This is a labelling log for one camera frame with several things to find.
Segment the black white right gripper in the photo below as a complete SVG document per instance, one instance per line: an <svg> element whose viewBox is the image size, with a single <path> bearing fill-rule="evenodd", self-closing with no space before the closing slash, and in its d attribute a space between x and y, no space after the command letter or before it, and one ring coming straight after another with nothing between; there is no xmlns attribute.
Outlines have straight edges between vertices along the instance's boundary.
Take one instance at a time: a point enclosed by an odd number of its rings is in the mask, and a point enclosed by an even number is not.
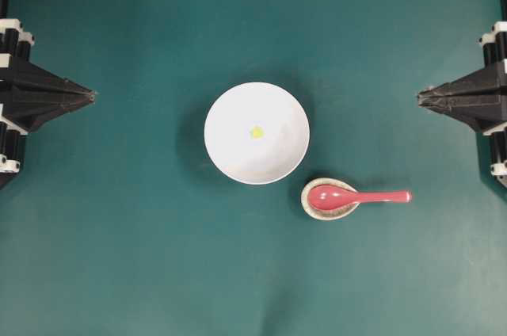
<svg viewBox="0 0 507 336"><path fill-rule="evenodd" d="M418 105L483 132L490 143L490 173L506 175L506 22L498 21L479 40L486 67L422 90ZM495 94L496 97L455 97Z"/></svg>

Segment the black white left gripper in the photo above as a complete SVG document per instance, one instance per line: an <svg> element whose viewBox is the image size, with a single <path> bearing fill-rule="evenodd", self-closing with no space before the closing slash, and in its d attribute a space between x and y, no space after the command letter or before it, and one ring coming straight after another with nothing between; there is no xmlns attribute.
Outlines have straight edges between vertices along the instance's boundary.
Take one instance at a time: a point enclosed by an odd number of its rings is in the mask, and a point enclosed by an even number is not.
<svg viewBox="0 0 507 336"><path fill-rule="evenodd" d="M60 78L28 61L34 36L23 30L18 19L1 19L1 173L18 174L25 152L26 136L45 123L95 102L94 96L78 96L64 103L9 103L13 84L35 90L94 95L95 92Z"/></svg>

